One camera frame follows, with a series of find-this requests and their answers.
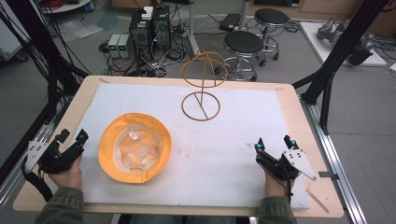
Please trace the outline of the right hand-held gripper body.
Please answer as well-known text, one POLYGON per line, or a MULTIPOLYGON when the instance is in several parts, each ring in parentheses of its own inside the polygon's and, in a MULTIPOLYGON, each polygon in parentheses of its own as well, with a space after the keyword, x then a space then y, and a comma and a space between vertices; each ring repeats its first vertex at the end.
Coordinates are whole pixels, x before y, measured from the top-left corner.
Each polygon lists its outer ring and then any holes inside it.
POLYGON ((317 175, 302 149, 284 151, 279 159, 275 159, 264 149, 257 149, 256 153, 256 162, 260 167, 277 179, 296 179, 304 174, 313 181, 317 180, 317 175))

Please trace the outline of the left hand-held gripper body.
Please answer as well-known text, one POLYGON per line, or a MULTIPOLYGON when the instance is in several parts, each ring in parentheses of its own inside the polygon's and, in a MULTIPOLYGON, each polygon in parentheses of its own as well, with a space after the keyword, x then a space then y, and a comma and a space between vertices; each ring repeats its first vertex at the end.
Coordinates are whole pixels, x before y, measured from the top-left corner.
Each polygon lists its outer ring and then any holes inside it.
POLYGON ((68 170, 79 156, 67 156, 59 149, 51 148, 50 143, 30 141, 23 170, 32 172, 34 167, 38 165, 39 169, 44 173, 59 174, 68 170))

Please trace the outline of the orange bucket hat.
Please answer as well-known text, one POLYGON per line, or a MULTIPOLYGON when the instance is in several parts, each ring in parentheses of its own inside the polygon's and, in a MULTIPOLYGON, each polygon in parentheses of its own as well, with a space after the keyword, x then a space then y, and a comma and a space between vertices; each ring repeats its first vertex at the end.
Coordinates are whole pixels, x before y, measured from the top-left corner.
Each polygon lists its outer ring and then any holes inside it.
POLYGON ((171 151, 171 134, 159 120, 147 114, 127 113, 105 129, 98 160, 111 178, 141 184, 163 169, 171 151))

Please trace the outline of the brown wire hat stand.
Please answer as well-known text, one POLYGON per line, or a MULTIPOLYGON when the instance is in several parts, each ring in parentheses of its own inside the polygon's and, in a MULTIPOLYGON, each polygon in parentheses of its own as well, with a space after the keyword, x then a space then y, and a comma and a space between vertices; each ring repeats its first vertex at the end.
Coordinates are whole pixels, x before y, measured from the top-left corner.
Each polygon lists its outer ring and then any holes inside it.
POLYGON ((181 75, 195 88, 195 91, 187 94, 181 101, 184 115, 195 121, 214 119, 221 110, 221 103, 219 98, 208 90, 220 86, 228 76, 225 59, 215 51, 204 51, 183 64, 181 75), (202 66, 198 79, 188 78, 193 65, 202 66))

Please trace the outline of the person's left hand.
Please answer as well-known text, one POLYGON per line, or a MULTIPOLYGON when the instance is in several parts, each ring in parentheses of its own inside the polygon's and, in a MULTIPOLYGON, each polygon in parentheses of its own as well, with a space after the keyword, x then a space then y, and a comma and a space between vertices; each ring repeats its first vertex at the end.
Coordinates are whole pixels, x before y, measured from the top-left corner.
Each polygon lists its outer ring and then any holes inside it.
POLYGON ((59 174, 49 174, 49 178, 59 188, 71 188, 82 190, 80 163, 82 156, 79 156, 71 165, 71 167, 59 174))

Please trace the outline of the person's right hand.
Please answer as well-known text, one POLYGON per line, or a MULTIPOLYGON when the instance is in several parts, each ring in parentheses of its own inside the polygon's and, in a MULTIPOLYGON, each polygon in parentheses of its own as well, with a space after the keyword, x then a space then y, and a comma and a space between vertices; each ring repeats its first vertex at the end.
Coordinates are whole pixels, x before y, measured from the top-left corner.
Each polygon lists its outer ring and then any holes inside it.
POLYGON ((288 182, 279 180, 265 171, 265 195, 267 197, 287 197, 289 195, 288 182))

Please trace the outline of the white foam mat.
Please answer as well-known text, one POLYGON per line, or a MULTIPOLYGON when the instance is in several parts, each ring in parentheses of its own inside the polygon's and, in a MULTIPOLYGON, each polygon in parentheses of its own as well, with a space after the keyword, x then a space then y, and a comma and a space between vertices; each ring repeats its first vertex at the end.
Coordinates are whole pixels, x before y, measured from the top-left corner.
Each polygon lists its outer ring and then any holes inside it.
POLYGON ((278 158, 288 134, 275 91, 231 88, 212 90, 205 109, 217 116, 189 119, 201 107, 190 87, 103 83, 78 127, 89 139, 81 169, 87 203, 129 203, 216 207, 259 206, 264 195, 262 168, 255 144, 263 141, 278 158), (127 112, 158 119, 170 132, 172 152, 164 169, 144 184, 126 184, 109 177, 99 165, 99 143, 107 126, 127 112))

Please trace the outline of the grey power supply unit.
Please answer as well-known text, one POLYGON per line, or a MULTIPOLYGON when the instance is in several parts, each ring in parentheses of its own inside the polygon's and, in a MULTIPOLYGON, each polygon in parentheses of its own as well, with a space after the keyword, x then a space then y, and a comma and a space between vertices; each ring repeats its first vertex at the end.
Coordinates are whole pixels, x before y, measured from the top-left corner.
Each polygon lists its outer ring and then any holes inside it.
POLYGON ((132 42, 129 35, 121 35, 118 42, 118 49, 121 58, 129 58, 132 54, 132 42))
POLYGON ((119 34, 114 34, 114 35, 112 35, 110 37, 110 39, 109 39, 109 41, 107 43, 109 52, 110 52, 110 54, 111 54, 111 56, 113 58, 119 58, 120 57, 120 53, 119 53, 119 50, 118 50, 119 40, 120 40, 120 35, 119 34))

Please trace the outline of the large black round stool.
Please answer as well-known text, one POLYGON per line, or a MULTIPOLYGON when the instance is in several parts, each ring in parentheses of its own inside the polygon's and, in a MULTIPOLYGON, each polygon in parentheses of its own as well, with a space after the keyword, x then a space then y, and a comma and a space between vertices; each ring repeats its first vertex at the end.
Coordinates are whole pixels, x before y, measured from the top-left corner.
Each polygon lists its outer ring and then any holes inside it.
POLYGON ((224 60, 220 73, 229 80, 256 81, 257 73, 250 59, 262 51, 262 40, 250 32, 234 31, 224 37, 223 46, 232 56, 224 60))

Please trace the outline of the black computer tower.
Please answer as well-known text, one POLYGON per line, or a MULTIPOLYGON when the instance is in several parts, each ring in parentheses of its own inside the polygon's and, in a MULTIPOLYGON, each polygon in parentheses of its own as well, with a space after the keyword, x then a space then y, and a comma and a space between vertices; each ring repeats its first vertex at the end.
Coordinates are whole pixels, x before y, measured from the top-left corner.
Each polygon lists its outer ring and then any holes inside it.
POLYGON ((162 50, 169 50, 171 48, 170 7, 156 7, 153 11, 152 22, 157 45, 162 50))
POLYGON ((138 9, 132 16, 129 33, 132 39, 134 54, 139 61, 146 60, 150 62, 151 44, 152 44, 152 22, 142 19, 143 10, 138 9))

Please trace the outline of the small black round stool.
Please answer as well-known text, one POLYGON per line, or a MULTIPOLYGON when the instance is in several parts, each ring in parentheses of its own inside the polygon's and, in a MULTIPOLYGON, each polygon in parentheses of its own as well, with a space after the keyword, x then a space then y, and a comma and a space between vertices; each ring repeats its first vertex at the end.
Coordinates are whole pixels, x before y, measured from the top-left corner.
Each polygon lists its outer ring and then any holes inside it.
POLYGON ((279 56, 279 44, 270 34, 278 28, 283 28, 290 19, 285 13, 277 9, 262 8, 254 13, 254 20, 262 27, 263 58, 260 61, 260 66, 265 66, 269 53, 274 53, 273 59, 275 61, 279 56))

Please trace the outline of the black flat case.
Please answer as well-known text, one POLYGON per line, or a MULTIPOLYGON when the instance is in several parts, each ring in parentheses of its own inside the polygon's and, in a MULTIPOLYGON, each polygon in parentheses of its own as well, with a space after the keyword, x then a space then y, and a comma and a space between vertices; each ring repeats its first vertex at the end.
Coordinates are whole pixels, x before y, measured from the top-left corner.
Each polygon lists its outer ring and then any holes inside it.
POLYGON ((219 24, 222 31, 233 32, 239 28, 241 16, 238 13, 228 14, 219 24))

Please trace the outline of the white round table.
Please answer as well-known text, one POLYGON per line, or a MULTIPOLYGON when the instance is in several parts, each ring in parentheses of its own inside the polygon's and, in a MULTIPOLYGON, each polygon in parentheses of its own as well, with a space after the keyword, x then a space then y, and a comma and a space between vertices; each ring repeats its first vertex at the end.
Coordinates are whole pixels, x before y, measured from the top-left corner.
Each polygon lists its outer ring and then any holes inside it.
POLYGON ((91 3, 92 3, 92 0, 78 0, 78 2, 76 4, 69 4, 66 0, 64 0, 64 3, 59 7, 42 6, 40 9, 42 12, 44 12, 46 14, 61 13, 61 12, 66 12, 66 11, 78 9, 81 7, 85 7, 87 5, 90 5, 91 3))

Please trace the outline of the aluminium rail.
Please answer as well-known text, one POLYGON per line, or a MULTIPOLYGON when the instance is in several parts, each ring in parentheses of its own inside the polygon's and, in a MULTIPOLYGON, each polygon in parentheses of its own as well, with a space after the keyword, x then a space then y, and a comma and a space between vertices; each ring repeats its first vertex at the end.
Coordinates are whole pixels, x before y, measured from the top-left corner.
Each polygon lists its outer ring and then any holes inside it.
POLYGON ((0 211, 8 204, 16 188, 23 182, 21 168, 28 156, 29 143, 48 142, 62 119, 67 106, 57 105, 53 115, 49 105, 45 105, 33 121, 21 141, 0 166, 0 211))
POLYGON ((339 180, 332 181, 335 186, 338 198, 340 199, 343 210, 347 213, 351 224, 368 224, 361 209, 355 192, 348 180, 347 173, 339 158, 336 147, 331 137, 326 134, 319 125, 320 111, 316 105, 309 105, 300 100, 308 121, 313 129, 314 136, 318 139, 319 150, 328 172, 338 174, 339 180))

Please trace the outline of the dark metal bracket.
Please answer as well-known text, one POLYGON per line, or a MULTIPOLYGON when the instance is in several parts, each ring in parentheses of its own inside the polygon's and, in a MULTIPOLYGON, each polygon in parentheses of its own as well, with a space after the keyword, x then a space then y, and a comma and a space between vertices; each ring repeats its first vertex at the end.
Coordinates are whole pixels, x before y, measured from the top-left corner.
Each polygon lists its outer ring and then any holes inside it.
POLYGON ((332 172, 318 172, 318 174, 321 178, 325 178, 325 177, 330 178, 331 181, 339 180, 338 174, 334 174, 332 172))

